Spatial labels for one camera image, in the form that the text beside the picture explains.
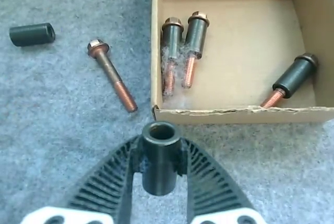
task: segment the hex bolt head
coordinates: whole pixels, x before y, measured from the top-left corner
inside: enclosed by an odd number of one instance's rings
[[[171,25],[174,25],[174,26],[179,26],[182,28],[182,31],[183,31],[183,25],[182,25],[182,22],[178,19],[178,18],[175,18],[175,17],[170,17],[168,18],[165,23],[162,25],[162,31],[164,30],[164,28],[166,26],[171,26]]]
[[[208,19],[208,15],[201,12],[201,11],[196,11],[191,15],[188,19],[188,23],[190,23],[193,19],[201,19],[204,20],[207,23],[207,27],[210,25],[210,20]]]
[[[107,43],[104,43],[102,40],[92,40],[88,43],[87,46],[88,49],[88,55],[96,58],[97,50],[102,50],[104,53],[107,53],[109,51],[109,45]]]

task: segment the black tube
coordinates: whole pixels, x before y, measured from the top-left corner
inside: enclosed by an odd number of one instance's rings
[[[298,56],[285,73],[272,85],[273,90],[281,88],[284,98],[290,98],[302,83],[315,73],[318,67],[316,56],[305,53]]]
[[[166,195],[174,190],[181,154],[178,129],[168,122],[153,122],[142,130],[145,168],[142,185],[149,194]]]
[[[185,44],[191,54],[196,55],[198,59],[202,58],[208,26],[208,20],[197,17],[190,17],[189,19]]]
[[[177,58],[182,39],[183,26],[177,18],[168,18],[162,26],[162,54],[168,58]]]
[[[29,46],[52,43],[56,34],[50,23],[11,27],[9,37],[15,46]]]

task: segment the cardboard edge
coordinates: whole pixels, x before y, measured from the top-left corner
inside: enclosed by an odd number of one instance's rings
[[[159,0],[152,0],[151,11],[151,106],[153,108],[158,103],[158,4]]]
[[[262,108],[258,106],[251,106],[247,108],[239,108],[239,109],[221,109],[221,110],[172,110],[172,109],[159,109],[156,107],[156,110],[161,112],[168,112],[171,114],[185,114],[185,115],[193,115],[193,116],[201,116],[201,115],[224,115],[224,114],[232,114],[232,113],[260,113],[260,112],[279,112],[279,113],[299,113],[299,112],[314,112],[314,111],[322,111],[322,112],[333,112],[334,108],[327,107],[309,107],[309,108]]]
[[[249,107],[224,110],[159,110],[156,120],[175,124],[261,124],[325,122],[334,118],[334,108],[270,108]]]

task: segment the threaded shaft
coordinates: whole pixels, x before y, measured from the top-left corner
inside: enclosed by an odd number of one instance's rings
[[[187,59],[186,68],[185,68],[185,75],[184,75],[184,79],[183,79],[183,87],[184,88],[190,88],[193,85],[196,59],[197,58],[196,58],[195,55],[191,55]]]
[[[173,94],[174,84],[175,84],[175,63],[173,61],[169,61],[165,73],[165,89],[164,89],[165,96],[171,96]]]
[[[280,88],[277,88],[261,104],[261,107],[263,107],[263,108],[274,107],[284,96],[285,96],[284,90],[280,89]]]
[[[124,83],[121,80],[119,80],[119,81],[116,81],[113,85],[114,85],[116,93],[118,94],[126,110],[129,113],[136,111],[138,109],[137,104],[133,100],[130,92],[127,90]]]

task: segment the bolt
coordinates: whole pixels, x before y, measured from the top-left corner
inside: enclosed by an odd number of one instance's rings
[[[171,96],[175,84],[176,59],[180,53],[183,25],[178,18],[170,17],[162,25],[162,57],[167,59],[164,95]]]
[[[183,79],[183,87],[190,88],[193,85],[196,60],[202,58],[205,36],[210,21],[206,14],[196,11],[188,20],[188,31],[186,36],[186,47],[188,56]]]
[[[298,56],[284,74],[272,85],[273,92],[261,104],[263,108],[274,107],[282,98],[290,98],[318,68],[317,57],[304,53]]]
[[[124,85],[120,75],[107,56],[109,45],[101,40],[92,40],[88,46],[88,55],[95,58],[108,76],[110,82],[128,112],[137,110],[136,102]]]

